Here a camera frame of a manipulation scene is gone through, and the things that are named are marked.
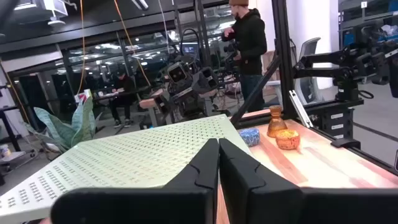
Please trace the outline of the grey office chair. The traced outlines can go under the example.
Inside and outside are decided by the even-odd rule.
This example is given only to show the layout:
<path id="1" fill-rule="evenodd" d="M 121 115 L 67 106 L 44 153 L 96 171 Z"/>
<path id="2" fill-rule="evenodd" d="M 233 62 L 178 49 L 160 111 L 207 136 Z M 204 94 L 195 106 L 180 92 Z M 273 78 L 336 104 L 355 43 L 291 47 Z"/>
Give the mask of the grey office chair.
<path id="1" fill-rule="evenodd" d="M 315 54 L 320 37 L 310 39 L 302 44 L 298 62 L 304 56 Z M 294 81 L 296 94 L 303 105 L 320 103 L 323 97 L 315 77 L 298 78 Z"/>

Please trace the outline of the snake plant in white pot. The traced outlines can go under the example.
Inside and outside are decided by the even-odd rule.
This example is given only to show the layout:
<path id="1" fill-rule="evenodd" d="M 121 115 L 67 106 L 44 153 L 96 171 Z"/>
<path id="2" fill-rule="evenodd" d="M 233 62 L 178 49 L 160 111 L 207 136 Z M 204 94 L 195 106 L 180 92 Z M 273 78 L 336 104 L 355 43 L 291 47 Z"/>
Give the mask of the snake plant in white pot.
<path id="1" fill-rule="evenodd" d="M 24 123 L 24 126 L 37 139 L 47 144 L 56 145 L 61 152 L 66 152 L 81 142 L 92 140 L 96 134 L 97 119 L 93 113 L 93 98 L 91 96 L 79 101 L 71 124 L 64 123 L 42 108 L 35 107 L 34 111 L 46 126 L 45 133 L 36 131 L 27 123 Z"/>

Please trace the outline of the green perforated metal shelf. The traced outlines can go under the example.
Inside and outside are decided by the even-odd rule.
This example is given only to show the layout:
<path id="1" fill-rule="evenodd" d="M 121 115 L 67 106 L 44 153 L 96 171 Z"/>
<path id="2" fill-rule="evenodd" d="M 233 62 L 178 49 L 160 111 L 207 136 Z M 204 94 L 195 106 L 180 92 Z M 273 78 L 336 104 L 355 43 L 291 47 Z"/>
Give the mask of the green perforated metal shelf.
<path id="1" fill-rule="evenodd" d="M 54 201 L 74 189 L 161 187 L 220 138 L 250 152 L 223 114 L 81 142 L 0 196 L 0 224 L 47 218 Z"/>

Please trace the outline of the amber glass candle holder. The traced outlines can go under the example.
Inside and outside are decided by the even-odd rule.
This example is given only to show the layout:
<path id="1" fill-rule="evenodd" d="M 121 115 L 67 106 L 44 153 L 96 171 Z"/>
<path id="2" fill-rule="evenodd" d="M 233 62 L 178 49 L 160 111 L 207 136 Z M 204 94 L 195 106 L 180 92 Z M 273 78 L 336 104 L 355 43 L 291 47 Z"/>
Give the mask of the amber glass candle holder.
<path id="1" fill-rule="evenodd" d="M 268 124 L 267 135 L 271 138 L 275 138 L 278 131 L 287 129 L 287 125 L 282 119 L 282 107 L 281 105 L 273 105 L 269 107 L 271 120 Z"/>

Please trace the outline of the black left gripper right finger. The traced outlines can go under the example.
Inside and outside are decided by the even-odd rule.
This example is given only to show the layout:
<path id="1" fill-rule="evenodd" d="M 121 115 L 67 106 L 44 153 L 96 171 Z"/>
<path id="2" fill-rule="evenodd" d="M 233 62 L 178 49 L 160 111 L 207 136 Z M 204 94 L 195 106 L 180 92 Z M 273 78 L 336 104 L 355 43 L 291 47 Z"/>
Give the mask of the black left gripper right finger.
<path id="1" fill-rule="evenodd" d="M 398 224 L 398 189 L 299 187 L 220 139 L 230 224 Z"/>

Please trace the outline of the black aluminium table frame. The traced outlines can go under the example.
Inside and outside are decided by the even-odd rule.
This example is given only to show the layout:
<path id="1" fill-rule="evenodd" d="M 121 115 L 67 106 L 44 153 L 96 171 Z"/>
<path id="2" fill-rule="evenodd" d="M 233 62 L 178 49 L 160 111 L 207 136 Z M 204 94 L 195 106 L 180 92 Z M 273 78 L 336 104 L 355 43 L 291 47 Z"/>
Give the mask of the black aluminium table frame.
<path id="1" fill-rule="evenodd" d="M 249 99 L 245 101 L 243 106 L 238 110 L 237 113 L 233 115 L 230 119 L 231 123 L 236 129 L 240 128 L 249 128 L 257 124 L 266 124 L 271 120 L 271 116 L 269 114 L 266 115 L 254 115 L 249 118 L 244 118 L 243 114 L 246 112 L 249 106 L 254 102 L 255 95 L 258 94 L 265 84 L 269 81 L 272 74 L 279 68 L 279 71 L 282 73 L 281 84 L 282 84 L 282 101 L 283 101 L 283 109 L 284 109 L 284 118 L 292 118 L 297 121 L 298 114 L 294 109 L 294 104 L 292 104 L 291 100 L 289 100 L 289 90 L 293 90 L 293 66 L 292 66 L 292 58 L 291 58 L 291 49 L 290 49 L 290 35 L 289 35 L 289 24 L 287 20 L 287 6 L 286 0 L 271 0 L 272 3 L 272 13 L 274 18 L 274 28 L 275 28 L 275 55 L 274 58 L 269 65 L 269 68 L 261 81 L 257 84 L 253 93 L 250 95 Z M 310 114 L 326 112 L 326 110 L 337 110 L 337 109 L 347 109 L 352 106 L 363 105 L 364 100 L 360 99 L 357 94 L 356 100 L 332 100 L 326 101 L 324 103 L 312 104 L 309 106 L 304 106 L 305 112 L 309 112 Z M 394 170 L 394 167 L 379 160 L 378 158 L 371 156 L 362 150 L 360 150 L 360 144 L 349 144 L 348 146 L 355 147 L 347 147 L 347 149 L 360 157 L 368 160 L 369 162 L 379 166 L 380 168 L 398 176 L 398 171 Z"/>

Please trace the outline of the person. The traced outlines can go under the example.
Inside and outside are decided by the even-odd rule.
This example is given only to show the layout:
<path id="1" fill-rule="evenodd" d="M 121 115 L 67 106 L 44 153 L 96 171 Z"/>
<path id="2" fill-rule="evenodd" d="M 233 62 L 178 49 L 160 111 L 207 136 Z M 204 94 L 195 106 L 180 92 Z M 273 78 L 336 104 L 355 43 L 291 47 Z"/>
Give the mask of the person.
<path id="1" fill-rule="evenodd" d="M 122 125 L 118 108 L 124 109 L 124 126 L 129 127 L 131 125 L 131 105 L 134 101 L 133 90 L 134 82 L 127 73 L 119 73 L 116 75 L 114 88 L 112 89 L 112 92 L 116 93 L 116 97 L 109 102 L 115 128 L 119 128 Z"/>
<path id="2" fill-rule="evenodd" d="M 249 8 L 249 0 L 229 0 L 236 22 L 224 30 L 221 40 L 235 40 L 239 79 L 244 100 L 248 100 L 262 78 L 261 57 L 267 52 L 265 23 L 258 9 Z"/>

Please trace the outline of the white red printed box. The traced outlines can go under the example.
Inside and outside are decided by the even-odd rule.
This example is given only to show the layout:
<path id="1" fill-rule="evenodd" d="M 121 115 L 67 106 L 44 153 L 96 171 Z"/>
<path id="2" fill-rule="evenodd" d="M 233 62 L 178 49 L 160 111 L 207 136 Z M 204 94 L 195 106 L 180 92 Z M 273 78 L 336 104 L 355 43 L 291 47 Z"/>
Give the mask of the white red printed box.
<path id="1" fill-rule="evenodd" d="M 91 90 L 85 89 L 82 93 L 78 93 L 74 96 L 75 103 L 85 102 L 87 98 L 92 97 Z"/>

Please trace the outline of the black rail clamp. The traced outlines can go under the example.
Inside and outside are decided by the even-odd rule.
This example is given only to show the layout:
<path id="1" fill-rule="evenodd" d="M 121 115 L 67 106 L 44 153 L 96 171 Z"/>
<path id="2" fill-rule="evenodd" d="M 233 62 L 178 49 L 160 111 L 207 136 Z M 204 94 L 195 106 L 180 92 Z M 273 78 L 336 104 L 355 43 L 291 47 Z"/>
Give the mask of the black rail clamp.
<path id="1" fill-rule="evenodd" d="M 361 143 L 355 139 L 348 139 L 348 138 L 341 138 L 341 139 L 336 139 L 330 143 L 333 147 L 336 148 L 357 148 L 361 149 Z"/>

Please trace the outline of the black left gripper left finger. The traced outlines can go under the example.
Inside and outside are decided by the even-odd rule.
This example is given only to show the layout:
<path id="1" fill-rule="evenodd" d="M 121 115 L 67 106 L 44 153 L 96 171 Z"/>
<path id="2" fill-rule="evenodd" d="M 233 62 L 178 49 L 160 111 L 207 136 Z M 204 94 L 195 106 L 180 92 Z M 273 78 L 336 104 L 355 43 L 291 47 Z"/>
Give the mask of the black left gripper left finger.
<path id="1" fill-rule="evenodd" d="M 52 224 L 215 224 L 219 149 L 209 139 L 160 188 L 80 188 L 50 209 Z"/>

